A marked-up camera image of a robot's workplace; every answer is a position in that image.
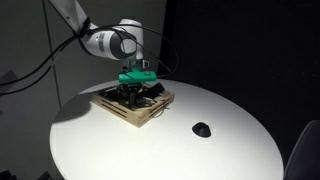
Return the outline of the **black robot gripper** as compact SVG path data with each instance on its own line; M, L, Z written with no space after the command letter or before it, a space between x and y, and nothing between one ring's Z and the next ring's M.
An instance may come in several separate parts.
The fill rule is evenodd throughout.
M137 105L137 100L143 98L143 84L129 83L120 84L118 87L119 96L121 99L129 100L130 108L134 109Z

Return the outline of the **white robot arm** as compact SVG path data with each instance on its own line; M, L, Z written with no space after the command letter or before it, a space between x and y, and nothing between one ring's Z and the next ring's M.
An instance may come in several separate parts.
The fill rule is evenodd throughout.
M77 0L48 0L71 29L82 48L92 56L122 62L118 75L121 85L135 85L156 80L156 74L145 71L142 24L122 19L119 24L98 27L91 22Z

